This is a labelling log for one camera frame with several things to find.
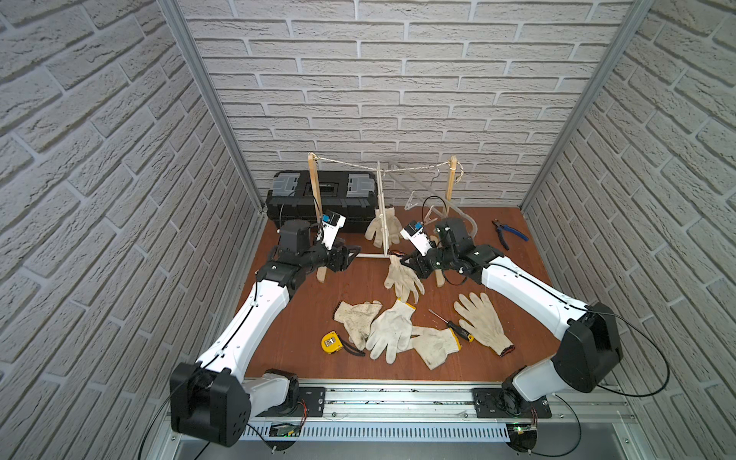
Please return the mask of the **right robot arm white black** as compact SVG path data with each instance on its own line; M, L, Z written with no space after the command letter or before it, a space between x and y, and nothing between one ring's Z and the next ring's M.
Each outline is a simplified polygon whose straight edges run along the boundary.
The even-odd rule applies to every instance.
M554 356L502 383L498 400L506 412L519 415L565 389L590 393L619 364L620 338L609 307L600 302L588 306L525 272L500 250L476 245L460 218L439 220L435 232L440 243L433 243L423 224L412 220L401 236L416 251L401 263L423 279L436 269L455 270L514 302L561 341Z

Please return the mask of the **wooden drying rack frame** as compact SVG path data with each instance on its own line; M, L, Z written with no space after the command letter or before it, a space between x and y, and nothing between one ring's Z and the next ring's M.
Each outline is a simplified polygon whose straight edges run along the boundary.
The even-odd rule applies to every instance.
M309 166L309 175L310 175L310 188L312 189L312 201L314 202L314 211L316 215L316 221L317 224L320 224L322 221L322 215L323 215L323 208L322 208L322 200L320 195L320 184L319 184L319 178L318 178L318 162L324 161L324 162L330 162L335 164L340 164L343 166L348 166L351 168L358 168L358 169L364 169L366 171L374 171L376 172L376 168L369 168L360 166L357 164L352 164L348 162L344 162L337 159L331 159L323 156L319 156L316 153L308 153L308 166ZM428 169L439 169L444 166L448 166L448 187L447 187L447 199L452 199L452 189L454 184L458 182L463 174L463 166L458 162L456 156L452 156L450 158L450 161L446 161L443 163L438 163L435 165L429 165L425 167L417 167L417 168L399 168L399 169L406 169L409 171L421 171L421 170L428 170Z

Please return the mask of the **white plastic clip hanger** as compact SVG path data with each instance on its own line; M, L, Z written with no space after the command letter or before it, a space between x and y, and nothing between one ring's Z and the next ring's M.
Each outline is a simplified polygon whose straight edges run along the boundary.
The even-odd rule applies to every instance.
M381 222L381 238L383 239L381 248L383 249L383 257L388 258L388 251L390 247L389 232L387 228L386 208L385 208L384 193L383 193L383 169L381 168L380 161L377 162L376 180L377 180L377 186L378 186L378 206L379 206L379 220Z

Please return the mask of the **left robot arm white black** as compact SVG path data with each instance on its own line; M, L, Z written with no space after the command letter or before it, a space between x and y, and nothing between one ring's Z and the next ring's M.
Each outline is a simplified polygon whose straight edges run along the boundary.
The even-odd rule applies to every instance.
M276 317L289 304L308 274L318 268L347 270L360 247L338 237L346 218L329 212L318 232L306 220L289 220L278 245L257 271L243 306L194 364L181 363L170 377L172 430L231 447L250 419L268 410L290 412L298 404L293 373L271 369L245 381L245 371Z

